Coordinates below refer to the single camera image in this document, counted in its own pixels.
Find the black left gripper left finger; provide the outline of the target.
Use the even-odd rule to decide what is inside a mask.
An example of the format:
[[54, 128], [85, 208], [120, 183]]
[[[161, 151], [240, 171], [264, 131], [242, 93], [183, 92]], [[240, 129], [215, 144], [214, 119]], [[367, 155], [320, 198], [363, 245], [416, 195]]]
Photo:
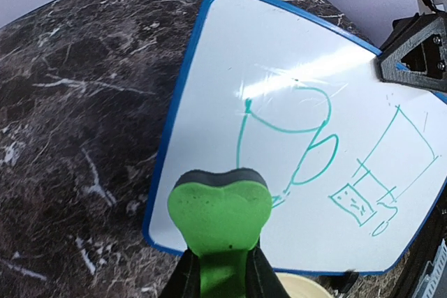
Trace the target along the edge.
[[160, 298], [201, 298], [200, 259], [188, 248], [171, 274]]

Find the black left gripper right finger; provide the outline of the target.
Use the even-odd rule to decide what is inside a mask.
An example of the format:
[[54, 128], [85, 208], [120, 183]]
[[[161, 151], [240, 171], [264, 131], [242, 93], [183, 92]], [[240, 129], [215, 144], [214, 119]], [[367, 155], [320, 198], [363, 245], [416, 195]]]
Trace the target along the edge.
[[289, 298], [261, 250], [260, 241], [247, 253], [245, 295], [248, 298]]

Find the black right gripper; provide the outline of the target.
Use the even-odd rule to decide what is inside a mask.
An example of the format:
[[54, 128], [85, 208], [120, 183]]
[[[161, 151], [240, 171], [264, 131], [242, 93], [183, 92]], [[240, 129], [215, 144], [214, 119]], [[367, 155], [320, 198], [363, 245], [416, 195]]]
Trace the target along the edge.
[[382, 82], [446, 91], [446, 0], [422, 0], [430, 13], [393, 22], [376, 60]]

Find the green whiteboard eraser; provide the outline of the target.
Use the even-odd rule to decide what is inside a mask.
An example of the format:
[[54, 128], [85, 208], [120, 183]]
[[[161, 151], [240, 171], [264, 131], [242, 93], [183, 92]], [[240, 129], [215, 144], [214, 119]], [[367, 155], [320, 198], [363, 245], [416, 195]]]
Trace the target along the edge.
[[200, 297], [247, 297], [248, 254], [271, 211], [264, 178], [249, 168], [192, 170], [177, 180], [168, 213], [198, 258]]

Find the blue framed whiteboard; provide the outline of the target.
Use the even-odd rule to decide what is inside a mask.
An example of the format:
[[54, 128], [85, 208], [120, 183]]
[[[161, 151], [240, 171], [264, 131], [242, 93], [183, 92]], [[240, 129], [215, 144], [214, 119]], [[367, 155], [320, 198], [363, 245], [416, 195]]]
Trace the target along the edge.
[[270, 264], [382, 274], [446, 184], [446, 97], [378, 79], [379, 50], [280, 0], [204, 0], [171, 100], [142, 233], [180, 254], [168, 215], [193, 169], [265, 179]]

